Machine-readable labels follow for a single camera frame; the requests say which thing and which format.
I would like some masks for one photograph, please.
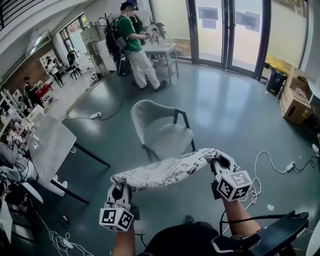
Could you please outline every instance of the brick wall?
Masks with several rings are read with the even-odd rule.
[[[61,60],[57,54],[57,50],[52,43],[52,41],[48,42],[44,46],[42,46],[39,50],[37,50],[34,54],[32,54],[14,73],[13,75],[6,81],[4,84],[4,88],[9,90],[12,94],[19,89],[21,94],[24,93],[25,88],[25,77],[30,77],[30,84],[34,85],[39,80],[47,81],[48,75],[45,71],[44,67],[40,62],[40,58],[45,55],[47,52],[54,50],[56,57],[58,58],[59,62]]]

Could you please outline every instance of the backpack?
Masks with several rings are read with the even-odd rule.
[[[124,17],[125,16],[122,16],[119,19],[117,18],[118,20],[115,28],[108,29],[105,34],[106,45],[108,46],[109,51],[112,52],[113,54],[122,52],[124,48],[126,48],[127,46],[126,41],[118,31],[119,22]]]

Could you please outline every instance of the green t-shirt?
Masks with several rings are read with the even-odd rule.
[[[126,41],[126,47],[125,49],[128,52],[138,52],[142,49],[140,40],[137,39],[130,39],[129,35],[136,34],[135,28],[132,24],[132,21],[129,17],[125,17],[123,15],[120,15],[118,17],[120,20],[116,20],[115,26],[117,26],[117,29],[123,39]]]

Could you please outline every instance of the white cable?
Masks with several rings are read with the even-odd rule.
[[[261,151],[261,152],[256,156],[256,158],[255,158],[255,163],[254,163],[254,179],[253,179],[253,181],[252,181],[252,186],[251,186],[251,188],[249,189],[249,190],[253,189],[253,190],[250,191],[251,202],[250,202],[250,203],[247,205],[247,207],[245,208],[246,210],[247,210],[251,205],[254,205],[254,204],[257,202],[257,197],[258,197],[258,195],[260,195],[261,190],[262,190],[260,179],[257,177],[257,173],[256,173],[256,166],[257,166],[258,156],[260,156],[262,153],[266,153],[266,154],[268,155],[268,157],[269,157],[269,159],[270,159],[270,162],[271,162],[271,164],[272,164],[272,167],[273,167],[278,173],[284,174],[284,173],[288,172],[288,170],[285,170],[285,171],[278,170],[278,169],[275,167],[274,163],[272,162],[271,156],[269,155],[269,153],[268,153],[267,151]],[[258,192],[257,192],[257,190],[256,190],[256,187],[254,186],[255,181],[258,183],[258,186],[259,186],[259,191],[258,191]],[[246,194],[246,197],[245,197],[244,200],[239,200],[239,201],[242,202],[242,203],[244,203],[245,201],[247,201],[248,195],[249,195],[249,193]],[[225,233],[225,232],[228,230],[228,228],[229,228],[229,225],[228,225],[228,226],[226,227],[226,229],[222,232],[222,234]]]
[[[40,220],[42,221],[43,225],[45,226],[46,230],[49,233],[49,239],[52,241],[53,246],[57,249],[58,253],[61,256],[63,256],[61,254],[61,252],[64,252],[64,253],[66,253],[67,256],[69,256],[68,244],[77,247],[82,252],[83,256],[94,256],[92,253],[90,253],[86,249],[84,249],[81,245],[68,241],[68,239],[70,238],[70,234],[68,232],[65,233],[65,237],[63,237],[63,236],[59,235],[57,232],[51,231],[50,228],[48,228],[48,226],[44,222],[44,220],[40,217],[39,213],[36,210],[34,210],[34,211],[38,215]]]

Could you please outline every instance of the cardboard box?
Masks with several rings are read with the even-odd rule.
[[[295,93],[295,90],[285,86],[280,97],[283,118],[298,125],[312,114],[308,99]]]
[[[293,69],[289,72],[284,86],[289,87],[294,91],[297,88],[301,88],[301,90],[305,91],[306,94],[309,89],[306,75],[300,69]]]

